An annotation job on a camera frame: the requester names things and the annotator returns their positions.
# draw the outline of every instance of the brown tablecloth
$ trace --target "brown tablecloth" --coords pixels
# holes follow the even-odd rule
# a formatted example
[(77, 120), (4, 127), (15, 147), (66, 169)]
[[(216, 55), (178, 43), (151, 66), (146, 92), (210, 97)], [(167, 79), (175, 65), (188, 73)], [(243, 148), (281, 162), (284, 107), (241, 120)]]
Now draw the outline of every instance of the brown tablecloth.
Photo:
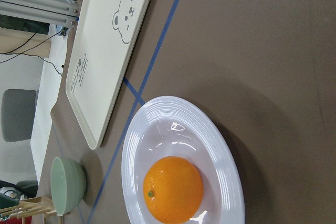
[[(74, 35), (38, 194), (50, 196), (54, 157), (71, 157), (88, 188), (65, 222), (128, 223), (121, 151), (135, 96), (123, 83), (90, 150), (65, 93)], [(125, 77), (144, 102), (174, 95), (213, 120), (239, 171), (246, 223), (336, 223), (335, 37), (335, 0), (151, 0)]]

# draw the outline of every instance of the light green bowl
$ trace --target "light green bowl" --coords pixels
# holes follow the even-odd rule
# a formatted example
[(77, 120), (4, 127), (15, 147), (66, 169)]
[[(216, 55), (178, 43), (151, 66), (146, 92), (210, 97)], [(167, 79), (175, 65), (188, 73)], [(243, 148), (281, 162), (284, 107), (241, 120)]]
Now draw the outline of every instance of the light green bowl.
[(51, 166), (51, 196), (58, 215), (64, 215), (83, 199), (86, 177), (82, 167), (71, 158), (55, 157)]

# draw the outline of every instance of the bear illustration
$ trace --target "bear illustration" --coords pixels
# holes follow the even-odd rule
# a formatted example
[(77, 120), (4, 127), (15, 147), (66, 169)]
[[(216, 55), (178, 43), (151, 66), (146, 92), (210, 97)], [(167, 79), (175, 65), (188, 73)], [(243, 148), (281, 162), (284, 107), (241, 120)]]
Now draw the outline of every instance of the bear illustration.
[(145, 0), (120, 0), (119, 9), (113, 16), (113, 29), (118, 30), (125, 44), (131, 41)]

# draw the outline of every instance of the black cable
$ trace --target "black cable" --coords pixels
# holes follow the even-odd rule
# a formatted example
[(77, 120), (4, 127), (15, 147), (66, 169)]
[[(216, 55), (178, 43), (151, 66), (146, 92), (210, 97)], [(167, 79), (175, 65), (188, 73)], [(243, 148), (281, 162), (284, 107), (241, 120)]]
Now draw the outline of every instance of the black cable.
[[(11, 57), (11, 58), (9, 58), (9, 59), (7, 59), (7, 60), (1, 61), (0, 64), (5, 63), (5, 62), (8, 62), (8, 61), (10, 61), (10, 60), (13, 60), (14, 58), (18, 57), (19, 55), (29, 55), (29, 54), (25, 54), (25, 52), (27, 52), (27, 51), (29, 51), (29, 50), (32, 50), (32, 49), (34, 49), (34, 48), (36, 48), (36, 47), (38, 47), (39, 45), (41, 45), (41, 44), (43, 44), (44, 42), (46, 42), (47, 40), (49, 40), (49, 39), (55, 37), (56, 35), (60, 34), (61, 32), (62, 32), (62, 30), (59, 31), (59, 32), (57, 32), (56, 34), (50, 36), (49, 38), (45, 39), (44, 41), (42, 41), (41, 43), (37, 44), (36, 46), (34, 46), (34, 47), (32, 47), (32, 48), (29, 48), (29, 49), (27, 49), (27, 50), (25, 50), (25, 51), (23, 51), (23, 52), (20, 52), (20, 53), (18, 53), (18, 54), (4, 53), (4, 55), (15, 55), (15, 56), (13, 56), (13, 57)], [(62, 76), (62, 74), (57, 70), (56, 66), (55, 66), (52, 62), (47, 61), (47, 60), (43, 59), (41, 56), (38, 56), (38, 55), (29, 55), (29, 56), (39, 57), (39, 58), (42, 59), (43, 61), (52, 64), (53, 67), (54, 67), (54, 69), (56, 70), (56, 72), (57, 72), (59, 75)]]
[(39, 56), (39, 55), (29, 55), (29, 54), (23, 54), (23, 53), (21, 53), (21, 54), (22, 54), (22, 55), (27, 55), (27, 56), (33, 56), (33, 57), (38, 57), (38, 58), (40, 58), (41, 60), (45, 61), (46, 63), (51, 64), (51, 65), (54, 67), (54, 69), (56, 70), (56, 72), (57, 72), (60, 76), (62, 76), (62, 74), (57, 70), (55, 64), (53, 64), (53, 63), (50, 62), (50, 61), (45, 60), (43, 57), (41, 57), (41, 56)]
[(17, 48), (15, 48), (15, 49), (13, 49), (12, 51), (9, 51), (9, 52), (6, 52), (6, 53), (4, 53), (4, 55), (7, 55), (7, 54), (10, 54), (11, 52), (14, 52), (14, 51), (16, 51), (17, 49), (19, 49), (19, 48), (21, 48), (21, 47), (23, 47), (25, 44), (27, 44), (35, 35), (36, 35), (37, 33), (34, 33), (26, 42), (24, 42), (21, 46), (19, 46), (19, 47), (17, 47)]

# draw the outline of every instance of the bear ear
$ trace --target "bear ear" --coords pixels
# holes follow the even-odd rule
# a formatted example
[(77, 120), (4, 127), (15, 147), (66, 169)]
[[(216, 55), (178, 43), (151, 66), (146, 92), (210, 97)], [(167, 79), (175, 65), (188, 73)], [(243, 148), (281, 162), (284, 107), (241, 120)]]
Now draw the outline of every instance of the bear ear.
[(119, 28), (119, 25), (118, 25), (118, 12), (116, 12), (114, 14), (112, 23), (113, 23), (113, 28), (115, 30), (118, 30), (118, 28)]

